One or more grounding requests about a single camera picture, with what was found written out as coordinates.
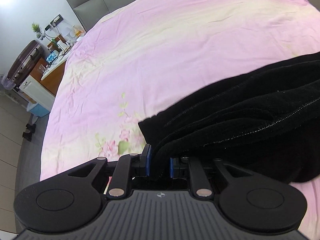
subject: bed sheet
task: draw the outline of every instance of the bed sheet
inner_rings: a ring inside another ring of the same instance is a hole
[[[306,0],[137,0],[73,47],[41,180],[98,156],[140,153],[140,120],[212,82],[318,51],[320,13]],[[301,231],[319,240],[319,179],[295,186],[309,204]]]

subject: white cabinet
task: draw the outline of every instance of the white cabinet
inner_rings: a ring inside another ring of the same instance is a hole
[[[45,109],[51,111],[55,97],[32,76],[29,75],[19,88]]]

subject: gray ribbed panel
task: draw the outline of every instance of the gray ribbed panel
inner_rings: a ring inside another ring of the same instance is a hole
[[[18,240],[303,240],[299,232],[258,236],[226,222],[212,202],[192,198],[188,191],[134,191],[125,200],[110,201],[102,215],[78,231],[39,235],[28,230]]]

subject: white tabletop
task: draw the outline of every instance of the white tabletop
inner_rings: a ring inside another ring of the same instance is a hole
[[[42,75],[41,80],[44,80],[52,71],[54,71],[57,67],[59,67],[62,63],[64,63],[68,57],[70,56],[70,52],[68,52],[66,55],[64,55],[58,63],[54,63],[50,68],[48,68],[44,74]]]

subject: silver screw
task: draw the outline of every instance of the silver screw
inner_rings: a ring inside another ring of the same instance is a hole
[[[124,194],[124,190],[122,188],[113,188],[109,190],[109,195],[113,197],[120,197]]]
[[[198,189],[196,193],[200,197],[209,197],[212,194],[212,191],[207,188],[201,188]]]

